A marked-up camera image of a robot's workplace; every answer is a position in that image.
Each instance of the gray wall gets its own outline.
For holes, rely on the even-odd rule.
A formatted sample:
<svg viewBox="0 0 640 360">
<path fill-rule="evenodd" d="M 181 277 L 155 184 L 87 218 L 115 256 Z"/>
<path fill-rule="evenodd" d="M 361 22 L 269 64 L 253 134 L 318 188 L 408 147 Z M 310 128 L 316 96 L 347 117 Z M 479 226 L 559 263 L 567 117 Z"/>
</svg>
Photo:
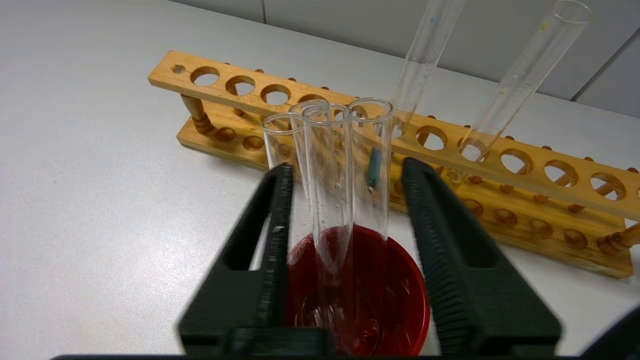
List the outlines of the gray wall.
<svg viewBox="0 0 640 360">
<path fill-rule="evenodd" d="M 424 0 L 178 1 L 400 57 L 424 9 Z M 499 81 L 552 2 L 467 0 L 439 66 Z M 593 21 L 539 92 L 640 117 L 640 101 L 629 101 L 640 98 L 639 82 L 630 77 L 639 73 L 633 62 L 640 62 L 640 45 L 636 41 L 607 63 L 640 26 L 640 1 L 583 2 Z M 598 71 L 597 81 L 591 80 Z"/>
</svg>

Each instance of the test tube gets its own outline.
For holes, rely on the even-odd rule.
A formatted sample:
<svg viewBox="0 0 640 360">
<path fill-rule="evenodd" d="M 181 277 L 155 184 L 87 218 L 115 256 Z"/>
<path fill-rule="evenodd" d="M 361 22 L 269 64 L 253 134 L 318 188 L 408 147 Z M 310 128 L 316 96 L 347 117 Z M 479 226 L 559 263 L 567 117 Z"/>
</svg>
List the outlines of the test tube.
<svg viewBox="0 0 640 360">
<path fill-rule="evenodd" d="M 460 153 L 466 159 L 482 161 L 590 20 L 591 10 L 582 3 L 574 0 L 553 3 L 525 49 L 498 84 L 493 101 L 460 143 Z"/>
<path fill-rule="evenodd" d="M 301 124 L 302 116 L 296 113 L 280 113 L 262 121 L 262 134 L 269 168 L 288 163 L 293 167 L 294 181 L 297 183 L 293 187 L 293 211 L 289 230 L 290 250 L 312 230 L 311 213 L 304 191 L 307 178 L 307 158 L 304 147 L 300 152 L 295 146 L 296 136 L 304 137 L 305 135 Z M 292 259 L 290 254 L 289 264 L 292 265 L 295 262 L 296 259 Z"/>
<path fill-rule="evenodd" d="M 337 350 L 353 352 L 351 112 L 318 104 L 302 112 L 308 185 L 324 326 Z"/>
<path fill-rule="evenodd" d="M 438 65 L 465 0 L 427 0 L 394 90 L 394 137 L 407 130 L 433 69 Z"/>
<path fill-rule="evenodd" d="M 393 106 L 366 97 L 349 104 L 353 123 L 353 262 L 359 277 L 354 292 L 355 336 L 358 353 L 374 349 L 381 334 L 383 299 L 386 295 L 389 177 Z M 364 283 L 365 279 L 375 279 Z"/>
<path fill-rule="evenodd" d="M 304 124 L 303 124 L 301 115 L 305 109 L 308 109 L 315 105 L 328 104 L 328 103 L 329 102 L 327 100 L 314 99 L 314 100 L 299 102 L 298 104 L 295 104 L 294 106 L 291 106 L 289 108 L 289 113 L 298 114 L 298 116 L 292 117 L 292 121 L 290 125 L 291 125 L 291 128 L 294 130 L 295 135 L 293 140 L 294 140 L 294 145 L 296 147 L 296 150 L 300 155 L 300 160 L 305 162 L 305 166 L 300 167 L 300 172 L 302 174 L 302 183 L 303 183 L 305 197 L 307 198 L 308 205 L 310 205 L 310 198 L 308 193 L 309 188 L 307 184 L 307 181 L 308 181 L 308 170 L 307 170 L 307 159 L 306 159 L 307 150 L 305 148 L 305 132 L 304 132 Z"/>
</svg>

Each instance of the white tabletop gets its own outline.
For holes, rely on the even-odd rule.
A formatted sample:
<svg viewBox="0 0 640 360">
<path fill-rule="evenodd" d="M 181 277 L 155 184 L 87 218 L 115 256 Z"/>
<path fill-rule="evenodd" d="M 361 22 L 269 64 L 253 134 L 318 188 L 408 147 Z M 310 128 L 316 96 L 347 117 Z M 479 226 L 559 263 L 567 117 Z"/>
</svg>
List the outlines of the white tabletop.
<svg viewBox="0 0 640 360">
<path fill-rule="evenodd" d="M 164 1 L 0 5 L 0 358 L 179 353 L 174 327 L 261 174 L 180 146 L 147 75 L 170 49 L 389 97 L 403 60 Z M 419 112 L 466 124 L 494 83 L 438 69 Z M 534 95 L 517 140 L 640 167 L 640 120 Z M 390 235 L 413 255 L 404 215 Z M 614 280 L 503 247 L 576 354 L 640 301 Z M 640 265 L 640 249 L 634 262 Z M 435 332 L 424 353 L 436 351 Z"/>
</svg>

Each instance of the test tube rim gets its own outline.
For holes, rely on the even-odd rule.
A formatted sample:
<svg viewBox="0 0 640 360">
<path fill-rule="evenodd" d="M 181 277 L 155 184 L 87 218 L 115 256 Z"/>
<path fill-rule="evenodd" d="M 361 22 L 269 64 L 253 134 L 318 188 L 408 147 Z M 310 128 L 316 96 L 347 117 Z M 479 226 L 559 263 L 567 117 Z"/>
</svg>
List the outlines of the test tube rim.
<svg viewBox="0 0 640 360">
<path fill-rule="evenodd" d="M 309 114 L 311 111 L 317 110 L 318 108 L 328 108 L 329 110 L 332 110 L 335 108 L 336 110 L 341 110 L 344 113 L 344 116 L 340 120 L 327 121 L 327 122 L 312 120 L 309 117 Z M 342 104 L 336 104 L 334 102 L 328 102 L 326 104 L 318 104 L 315 106 L 311 106 L 305 109 L 304 111 L 302 111 L 301 116 L 302 116 L 302 121 L 305 124 L 308 124 L 311 126 L 318 126 L 318 127 L 334 127 L 334 126 L 348 124 L 349 122 L 351 122 L 351 118 L 352 118 L 351 109 L 349 109 L 348 106 L 344 106 Z"/>
<path fill-rule="evenodd" d="M 322 105 L 322 104 L 328 104 L 329 102 L 327 100 L 324 99 L 313 99 L 313 100 L 306 100 L 306 101 L 302 101 L 299 102 L 298 104 L 295 104 L 294 106 L 291 106 L 289 108 L 289 113 L 296 113 L 296 114 L 302 114 L 303 111 L 305 111 L 306 106 L 314 106 L 314 105 Z"/>
<path fill-rule="evenodd" d="M 585 16 L 586 16 L 586 20 L 584 21 L 574 21 L 574 20 L 567 20 L 564 17 L 562 17 L 561 15 L 558 14 L 558 11 L 556 10 L 556 7 L 562 3 L 571 3 L 574 5 L 577 5 L 579 7 L 582 7 L 583 10 L 586 10 Z M 588 24 L 589 22 L 591 22 L 591 18 L 593 17 L 593 12 L 591 11 L 591 9 L 586 6 L 585 4 L 581 3 L 580 1 L 576 1 L 576 0 L 556 0 L 554 1 L 554 3 L 551 5 L 551 12 L 554 14 L 554 17 L 557 18 L 558 20 L 560 20 L 561 22 L 565 22 L 567 24 L 574 24 L 574 25 L 581 25 L 581 24 Z"/>
<path fill-rule="evenodd" d="M 300 120 L 302 120 L 302 114 L 299 113 L 293 113 L 293 112 L 287 112 L 287 113 L 277 113 L 274 114 L 270 117 L 267 117 L 266 119 L 264 119 L 262 121 L 262 130 L 266 133 L 269 133 L 270 135 L 278 135 L 278 136 L 285 136 L 285 135 L 291 135 L 294 133 L 299 133 L 301 131 L 304 131 L 304 127 L 294 127 L 293 124 L 291 123 L 291 117 L 296 117 Z M 274 120 L 279 120 L 281 118 L 286 118 L 287 120 L 289 120 L 289 125 L 291 126 L 291 130 L 274 130 L 274 129 L 269 129 L 266 127 L 266 124 L 274 121 Z"/>
<path fill-rule="evenodd" d="M 353 112 L 351 112 L 351 116 L 358 122 L 366 122 L 366 123 L 372 123 L 372 124 L 390 119 L 391 116 L 393 116 L 394 114 L 393 104 L 390 101 L 381 99 L 379 97 L 363 97 L 361 99 L 355 99 L 354 101 L 351 101 L 351 104 L 349 104 L 348 107 L 349 107 L 349 110 L 351 110 L 352 106 L 357 106 L 363 102 L 373 102 L 373 101 L 381 102 L 382 104 L 384 104 L 385 108 L 388 108 L 388 110 L 384 113 L 384 115 L 380 115 L 379 117 L 373 117 L 373 118 L 365 118 L 365 117 L 356 116 L 353 114 Z"/>
</svg>

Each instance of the rack hole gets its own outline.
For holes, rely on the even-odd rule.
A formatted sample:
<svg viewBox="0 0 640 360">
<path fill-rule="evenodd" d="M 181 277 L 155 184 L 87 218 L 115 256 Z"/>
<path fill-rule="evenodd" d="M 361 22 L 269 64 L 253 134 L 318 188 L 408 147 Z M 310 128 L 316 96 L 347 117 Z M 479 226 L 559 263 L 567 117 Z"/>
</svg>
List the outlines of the rack hole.
<svg viewBox="0 0 640 360">
<path fill-rule="evenodd" d="M 533 171 L 533 160 L 524 151 L 518 149 L 506 149 L 500 156 L 502 165 L 510 172 L 525 175 Z"/>
<path fill-rule="evenodd" d="M 458 140 L 458 151 L 463 158 L 469 161 L 481 163 L 486 160 L 489 154 L 486 153 L 484 156 L 482 156 L 482 154 L 486 152 L 485 149 L 486 147 L 479 140 L 469 138 L 465 140 L 464 145 L 462 144 L 462 139 Z"/>
<path fill-rule="evenodd" d="M 545 173 L 549 180 L 565 188 L 570 188 L 578 182 L 578 173 L 564 161 L 548 161 L 545 164 Z"/>
<path fill-rule="evenodd" d="M 264 140 L 258 136 L 247 136 L 244 138 L 243 147 L 249 151 L 258 151 L 264 146 Z"/>
<path fill-rule="evenodd" d="M 191 75 L 191 82 L 198 86 L 209 86 L 220 78 L 220 72 L 214 67 L 203 66 L 195 69 Z"/>
<path fill-rule="evenodd" d="M 402 189 L 402 181 L 398 180 L 396 182 L 394 182 L 394 190 L 396 191 L 396 193 L 398 193 L 399 195 L 403 194 L 403 189 Z"/>
<path fill-rule="evenodd" d="M 236 130 L 230 127 L 223 127 L 216 131 L 216 140 L 219 142 L 229 142 L 236 138 Z"/>
<path fill-rule="evenodd" d="M 429 150 L 442 150 L 447 145 L 447 135 L 441 129 L 426 125 L 415 132 L 420 145 Z"/>
<path fill-rule="evenodd" d="M 549 239 L 554 233 L 553 228 L 551 227 L 551 225 L 549 225 L 548 222 L 537 218 L 531 219 L 531 221 L 529 221 L 529 227 L 531 228 L 531 231 L 533 231 L 543 239 Z"/>
<path fill-rule="evenodd" d="M 320 169 L 324 169 L 325 168 L 326 163 L 324 161 L 324 156 L 322 154 L 316 153 L 316 155 L 314 155 L 314 160 L 315 160 L 315 162 L 314 162 L 313 166 L 316 166 L 316 167 L 318 167 Z"/>
<path fill-rule="evenodd" d="M 482 177 L 477 176 L 477 175 L 471 175 L 467 178 L 469 180 L 470 183 L 472 184 L 482 184 Z"/>
<path fill-rule="evenodd" d="M 248 76 L 236 75 L 227 81 L 225 88 L 232 95 L 244 96 L 253 91 L 255 82 Z"/>
<path fill-rule="evenodd" d="M 260 92 L 260 97 L 269 105 L 282 105 L 289 101 L 291 92 L 286 86 L 279 84 L 267 85 Z"/>
<path fill-rule="evenodd" d="M 309 100 L 324 100 L 326 101 L 326 99 L 324 97 L 321 97 L 320 95 L 317 94 L 307 94 L 307 95 L 302 95 L 299 99 L 298 99 L 298 103 L 301 103 L 303 101 L 309 101 Z"/>
<path fill-rule="evenodd" d="M 474 199 L 464 199 L 462 200 L 462 203 L 467 207 L 467 209 L 469 209 L 471 214 L 473 214 L 477 218 L 481 217 L 484 213 L 482 205 Z"/>
<path fill-rule="evenodd" d="M 280 145 L 278 145 L 278 152 L 283 159 L 287 159 L 289 156 L 291 156 L 291 147 L 285 143 L 281 143 Z"/>
<path fill-rule="evenodd" d="M 593 189 L 609 200 L 621 200 L 626 195 L 625 185 L 617 177 L 606 172 L 597 172 L 591 176 Z"/>
<path fill-rule="evenodd" d="M 495 219 L 506 227 L 514 227 L 518 223 L 516 215 L 507 209 L 496 209 Z"/>
<path fill-rule="evenodd" d="M 585 238 L 584 235 L 578 230 L 565 230 L 564 241 L 567 245 L 575 249 L 584 249 L 587 247 L 587 238 Z"/>
<path fill-rule="evenodd" d="M 172 71 L 174 74 L 182 74 L 182 73 L 184 72 L 184 66 L 182 66 L 182 65 L 174 65 L 174 66 L 171 68 L 171 71 Z"/>
<path fill-rule="evenodd" d="M 338 109 L 335 110 L 333 112 L 333 121 L 342 121 L 342 119 L 344 119 L 344 111 Z"/>
</svg>

